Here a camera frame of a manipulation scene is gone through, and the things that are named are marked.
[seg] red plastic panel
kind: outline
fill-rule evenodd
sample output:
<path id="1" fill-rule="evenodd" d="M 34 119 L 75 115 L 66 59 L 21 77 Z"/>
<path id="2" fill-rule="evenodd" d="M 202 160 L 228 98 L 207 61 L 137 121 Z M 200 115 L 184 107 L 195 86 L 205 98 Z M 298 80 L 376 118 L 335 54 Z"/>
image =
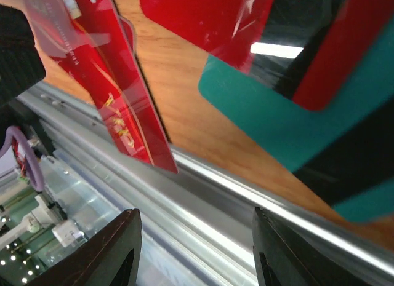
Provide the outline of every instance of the red plastic panel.
<path id="1" fill-rule="evenodd" d="M 140 0 L 144 14 L 298 105 L 323 109 L 394 0 Z"/>
<path id="2" fill-rule="evenodd" d="M 273 0 L 140 0 L 143 13 L 248 73 Z"/>
<path id="3" fill-rule="evenodd" d="M 112 0 L 24 1 L 41 48 L 89 91 L 118 149 L 177 172 Z"/>
<path id="4" fill-rule="evenodd" d="M 135 32 L 134 32 L 134 27 L 132 25 L 131 22 L 129 22 L 128 20 L 126 20 L 124 17 L 119 17 L 121 24 L 122 24 L 122 28 L 124 31 L 124 34 L 127 38 L 127 41 L 130 45 L 131 51 L 132 53 L 135 55 Z"/>
<path id="5" fill-rule="evenodd" d="M 324 108 L 393 13 L 394 0 L 347 0 L 292 100 L 306 109 Z"/>

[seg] black fabric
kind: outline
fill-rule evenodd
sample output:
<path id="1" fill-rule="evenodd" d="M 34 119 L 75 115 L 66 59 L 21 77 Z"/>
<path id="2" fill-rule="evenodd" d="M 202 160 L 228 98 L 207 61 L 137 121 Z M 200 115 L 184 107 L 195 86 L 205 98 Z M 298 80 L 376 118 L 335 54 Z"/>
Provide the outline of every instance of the black fabric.
<path id="1" fill-rule="evenodd" d="M 141 253 L 141 217 L 125 210 L 29 286 L 133 286 Z"/>
<path id="2" fill-rule="evenodd" d="M 20 10 L 0 5 L 0 107 L 45 75 L 25 15 Z"/>
<path id="3" fill-rule="evenodd" d="M 393 178 L 393 124 L 391 98 L 294 175 L 329 205 Z"/>
<path id="4" fill-rule="evenodd" d="M 326 258 L 268 210 L 255 209 L 253 243 L 261 286 L 368 285 Z"/>

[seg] wire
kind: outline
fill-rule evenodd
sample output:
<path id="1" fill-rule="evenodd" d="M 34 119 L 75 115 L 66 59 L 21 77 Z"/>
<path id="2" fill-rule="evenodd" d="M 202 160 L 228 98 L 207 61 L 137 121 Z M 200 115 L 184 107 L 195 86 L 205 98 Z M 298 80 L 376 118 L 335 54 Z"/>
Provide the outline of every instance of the wire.
<path id="1" fill-rule="evenodd" d="M 41 168 L 32 148 L 27 141 L 26 136 L 16 126 L 10 126 L 6 130 L 6 138 L 4 144 L 0 149 L 0 158 L 8 151 L 10 146 L 13 149 L 15 158 L 21 167 L 23 173 L 26 172 L 27 177 L 30 179 L 30 184 L 37 191 L 41 192 L 45 188 L 44 176 L 42 175 Z M 25 152 L 24 160 L 21 160 L 18 152 L 18 147 L 21 146 Z"/>

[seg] purple cable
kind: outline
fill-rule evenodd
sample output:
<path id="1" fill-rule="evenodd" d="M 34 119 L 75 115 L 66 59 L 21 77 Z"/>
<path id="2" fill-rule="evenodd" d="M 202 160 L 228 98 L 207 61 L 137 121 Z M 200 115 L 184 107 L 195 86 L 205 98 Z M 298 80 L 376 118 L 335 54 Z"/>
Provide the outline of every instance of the purple cable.
<path id="1" fill-rule="evenodd" d="M 10 126 L 6 131 L 6 139 L 0 149 L 0 158 L 8 151 L 12 145 L 12 139 L 16 139 L 25 152 L 26 174 L 30 179 L 30 184 L 37 192 L 42 192 L 45 188 L 44 175 L 38 165 L 38 160 L 33 150 L 30 148 L 26 136 L 16 126 Z"/>

